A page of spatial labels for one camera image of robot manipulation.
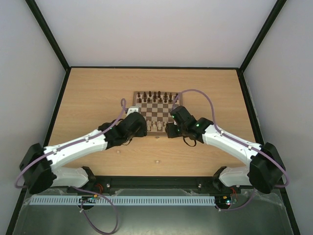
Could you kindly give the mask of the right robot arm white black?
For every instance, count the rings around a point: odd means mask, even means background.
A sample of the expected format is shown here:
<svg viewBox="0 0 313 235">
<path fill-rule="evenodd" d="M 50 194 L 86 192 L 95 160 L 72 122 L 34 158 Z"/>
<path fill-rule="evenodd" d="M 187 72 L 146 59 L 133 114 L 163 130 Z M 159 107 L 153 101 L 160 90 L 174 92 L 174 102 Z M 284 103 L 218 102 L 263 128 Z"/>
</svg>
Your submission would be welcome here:
<svg viewBox="0 0 313 235">
<path fill-rule="evenodd" d="M 230 186 L 253 186 L 258 191 L 269 194 L 279 187 L 279 180 L 286 170 L 277 148 L 267 142 L 264 145 L 246 141 L 219 129 L 214 122 L 195 119 L 185 107 L 171 110 L 174 119 L 166 125 L 169 138 L 189 138 L 194 142 L 214 146 L 244 163 L 243 167 L 222 167 L 213 180 L 217 191 L 223 192 Z"/>
</svg>

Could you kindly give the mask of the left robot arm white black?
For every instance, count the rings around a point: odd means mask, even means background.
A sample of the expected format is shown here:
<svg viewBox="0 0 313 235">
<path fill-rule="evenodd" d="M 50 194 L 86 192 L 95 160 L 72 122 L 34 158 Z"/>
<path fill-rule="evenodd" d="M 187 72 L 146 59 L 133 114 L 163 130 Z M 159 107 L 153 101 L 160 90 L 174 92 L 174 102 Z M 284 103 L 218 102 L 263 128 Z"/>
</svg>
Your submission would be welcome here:
<svg viewBox="0 0 313 235">
<path fill-rule="evenodd" d="M 147 135 L 145 118 L 139 112 L 128 114 L 121 121 L 107 122 L 92 132 L 74 140 L 42 147 L 29 147 L 20 163 L 20 177 L 30 194 L 38 194 L 51 187 L 81 188 L 92 180 L 88 167 L 68 168 L 70 162 L 94 152 L 108 150 Z"/>
</svg>

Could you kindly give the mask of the wooden chess board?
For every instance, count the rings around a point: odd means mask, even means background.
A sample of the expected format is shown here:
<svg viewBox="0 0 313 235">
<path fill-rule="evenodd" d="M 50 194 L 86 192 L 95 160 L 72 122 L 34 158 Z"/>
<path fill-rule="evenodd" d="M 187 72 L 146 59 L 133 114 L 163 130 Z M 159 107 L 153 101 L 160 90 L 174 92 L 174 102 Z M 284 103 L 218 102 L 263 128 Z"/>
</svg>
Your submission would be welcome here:
<svg viewBox="0 0 313 235">
<path fill-rule="evenodd" d="M 143 97 L 143 93 L 147 94 L 147 97 L 149 97 L 149 91 L 134 91 L 133 94 L 133 101 L 137 98 L 137 93 L 141 94 L 141 97 Z M 158 98 L 158 91 L 151 91 L 152 97 L 154 96 L 154 92 L 156 92 L 156 96 Z M 161 92 L 161 97 L 164 97 L 164 91 Z M 173 96 L 175 96 L 174 101 L 172 104 L 134 104 L 134 106 L 139 107 L 139 112 L 143 115 L 143 117 L 146 120 L 146 124 L 151 126 L 151 131 L 147 131 L 148 136 L 155 136 L 155 137 L 161 137 L 166 136 L 165 127 L 166 124 L 169 122 L 173 122 L 173 118 L 170 115 L 170 110 L 173 106 L 179 106 L 183 104 L 182 95 L 177 92 L 166 92 L 167 97 L 169 97 L 169 94 L 172 93 Z M 152 131 L 152 121 L 156 121 L 156 132 Z M 162 130 L 157 130 L 158 121 L 162 121 Z"/>
</svg>

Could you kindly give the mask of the black aluminium frame rail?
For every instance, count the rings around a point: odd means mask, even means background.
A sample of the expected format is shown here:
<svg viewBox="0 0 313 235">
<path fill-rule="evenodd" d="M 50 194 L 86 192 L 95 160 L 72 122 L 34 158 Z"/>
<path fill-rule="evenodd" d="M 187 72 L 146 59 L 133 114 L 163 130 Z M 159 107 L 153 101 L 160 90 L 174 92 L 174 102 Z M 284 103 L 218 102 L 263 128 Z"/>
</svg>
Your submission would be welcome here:
<svg viewBox="0 0 313 235">
<path fill-rule="evenodd" d="M 111 177 L 111 190 L 109 194 L 113 194 L 118 189 L 182 189 L 194 190 L 197 193 L 197 177 L 135 177 L 135 176 L 109 176 Z M 234 184 L 231 187 L 240 189 L 252 189 L 252 186 L 243 184 Z"/>
</svg>

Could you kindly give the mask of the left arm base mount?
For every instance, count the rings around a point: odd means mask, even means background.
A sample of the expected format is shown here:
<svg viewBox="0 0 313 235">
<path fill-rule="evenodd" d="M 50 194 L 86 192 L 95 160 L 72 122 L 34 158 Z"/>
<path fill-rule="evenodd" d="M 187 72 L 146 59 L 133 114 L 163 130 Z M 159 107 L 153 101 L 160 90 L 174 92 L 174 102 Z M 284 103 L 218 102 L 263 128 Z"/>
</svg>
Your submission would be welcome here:
<svg viewBox="0 0 313 235">
<path fill-rule="evenodd" d="M 111 190 L 111 177 L 92 176 L 81 189 L 99 193 L 109 193 Z"/>
</svg>

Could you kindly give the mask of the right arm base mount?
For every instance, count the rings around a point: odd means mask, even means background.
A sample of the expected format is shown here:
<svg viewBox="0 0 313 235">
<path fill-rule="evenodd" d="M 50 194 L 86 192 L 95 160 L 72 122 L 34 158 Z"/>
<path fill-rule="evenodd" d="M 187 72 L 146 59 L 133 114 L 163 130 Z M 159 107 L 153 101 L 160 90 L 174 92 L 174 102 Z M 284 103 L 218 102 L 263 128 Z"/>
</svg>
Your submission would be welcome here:
<svg viewBox="0 0 313 235">
<path fill-rule="evenodd" d="M 227 187 L 216 177 L 197 177 L 197 186 L 200 193 L 208 194 L 232 194 L 240 193 L 240 188 Z"/>
</svg>

